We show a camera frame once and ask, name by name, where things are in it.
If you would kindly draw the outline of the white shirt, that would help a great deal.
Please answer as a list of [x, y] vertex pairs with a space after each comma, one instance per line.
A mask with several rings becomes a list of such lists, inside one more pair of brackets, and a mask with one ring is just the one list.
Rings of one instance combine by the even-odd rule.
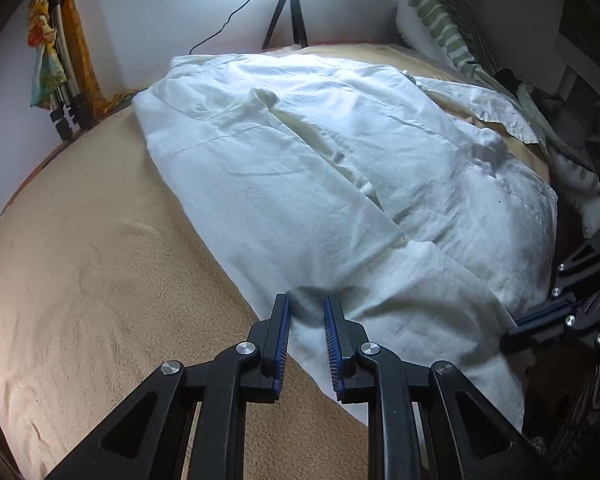
[[334, 295], [370, 340], [453, 363], [521, 425], [524, 359], [500, 339], [548, 292], [557, 197], [498, 133], [394, 67], [310, 54], [174, 58], [133, 106], [252, 310], [290, 296], [291, 356], [322, 391]]

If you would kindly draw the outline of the dark clothes pile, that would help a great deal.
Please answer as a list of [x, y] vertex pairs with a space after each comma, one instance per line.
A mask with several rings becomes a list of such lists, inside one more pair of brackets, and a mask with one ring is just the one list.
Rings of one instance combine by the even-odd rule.
[[530, 103], [540, 113], [538, 123], [548, 125], [546, 137], [556, 151], [600, 176], [600, 102], [582, 114], [559, 94], [524, 84], [508, 68], [496, 72], [495, 79], [516, 90], [520, 104]]

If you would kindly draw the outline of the beige bed blanket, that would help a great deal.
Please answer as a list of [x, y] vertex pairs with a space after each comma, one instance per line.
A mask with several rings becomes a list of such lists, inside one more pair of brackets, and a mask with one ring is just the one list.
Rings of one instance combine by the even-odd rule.
[[[445, 113], [498, 133], [546, 183], [536, 137], [498, 92], [434, 79], [386, 48], [273, 54], [387, 65]], [[148, 153], [134, 106], [44, 169], [0, 220], [0, 424], [28, 479], [48, 474], [166, 360], [197, 364], [244, 338], [252, 310]], [[363, 479], [366, 415], [291, 356], [273, 405], [248, 410], [249, 479]]]

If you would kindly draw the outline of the green striped pillow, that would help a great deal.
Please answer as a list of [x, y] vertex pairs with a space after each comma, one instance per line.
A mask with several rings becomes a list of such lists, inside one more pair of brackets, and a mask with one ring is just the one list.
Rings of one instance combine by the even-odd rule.
[[[495, 60], [464, 0], [396, 0], [396, 28], [417, 52], [519, 103], [517, 91], [510, 92], [495, 79]], [[546, 137], [548, 125], [538, 123], [540, 113], [530, 103], [520, 105], [536, 135], [550, 149], [550, 164], [565, 190], [566, 201], [580, 214], [583, 234], [592, 236], [600, 229], [600, 181], [596, 173], [556, 151]]]

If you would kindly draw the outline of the folded silver tripod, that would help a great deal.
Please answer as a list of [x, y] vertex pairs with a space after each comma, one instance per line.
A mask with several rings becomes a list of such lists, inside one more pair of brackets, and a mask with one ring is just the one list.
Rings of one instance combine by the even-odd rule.
[[62, 21], [61, 5], [65, 0], [48, 0], [50, 7], [50, 20], [56, 29], [55, 51], [59, 58], [59, 64], [65, 72], [66, 81], [50, 94], [50, 119], [56, 127], [61, 140], [73, 142], [73, 130], [69, 125], [66, 113], [69, 114], [73, 125], [78, 126], [81, 131], [91, 129], [94, 126], [94, 118], [87, 107], [84, 93], [81, 91], [76, 74], [74, 73], [65, 35], [64, 22]]

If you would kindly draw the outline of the colourful orange cloth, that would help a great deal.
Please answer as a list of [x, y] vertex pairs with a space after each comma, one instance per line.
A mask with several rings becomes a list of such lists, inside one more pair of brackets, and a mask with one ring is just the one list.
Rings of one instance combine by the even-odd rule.
[[131, 104], [136, 90], [107, 98], [100, 88], [76, 0], [30, 0], [27, 44], [35, 50], [31, 105], [50, 108], [50, 96], [63, 84], [85, 98], [96, 120]]

